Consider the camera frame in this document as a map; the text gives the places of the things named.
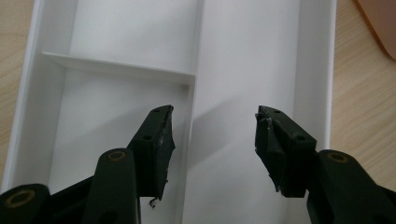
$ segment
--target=white tray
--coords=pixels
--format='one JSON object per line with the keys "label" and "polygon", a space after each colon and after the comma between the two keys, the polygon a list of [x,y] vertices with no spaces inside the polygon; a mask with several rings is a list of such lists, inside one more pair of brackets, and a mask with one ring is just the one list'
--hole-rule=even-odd
{"label": "white tray", "polygon": [[259,105],[329,147],[335,0],[36,0],[2,191],[51,192],[173,105],[163,200],[143,223],[309,223],[254,151]]}

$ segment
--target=wood surface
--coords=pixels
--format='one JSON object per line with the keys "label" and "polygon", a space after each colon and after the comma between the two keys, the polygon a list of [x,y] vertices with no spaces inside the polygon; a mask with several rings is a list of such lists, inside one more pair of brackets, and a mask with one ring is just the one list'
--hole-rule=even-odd
{"label": "wood surface", "polygon": [[[0,0],[0,181],[18,95],[33,0]],[[354,156],[379,185],[396,190],[396,61],[357,2],[339,0],[332,148]]]}

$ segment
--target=wooden table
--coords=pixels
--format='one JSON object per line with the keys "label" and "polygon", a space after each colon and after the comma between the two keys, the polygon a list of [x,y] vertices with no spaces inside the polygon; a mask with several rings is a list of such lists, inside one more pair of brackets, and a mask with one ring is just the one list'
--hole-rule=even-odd
{"label": "wooden table", "polygon": [[[0,181],[33,2],[0,1]],[[396,190],[396,61],[381,49],[356,2],[339,0],[337,9],[332,148]]]}

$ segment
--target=white plastic tray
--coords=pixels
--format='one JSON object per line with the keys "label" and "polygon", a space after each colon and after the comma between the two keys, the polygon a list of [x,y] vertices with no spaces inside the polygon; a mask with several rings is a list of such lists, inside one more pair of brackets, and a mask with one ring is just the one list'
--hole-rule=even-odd
{"label": "white plastic tray", "polygon": [[177,145],[143,223],[308,223],[254,151],[259,105],[329,147],[335,0],[36,0],[2,191],[93,174],[150,109]]}

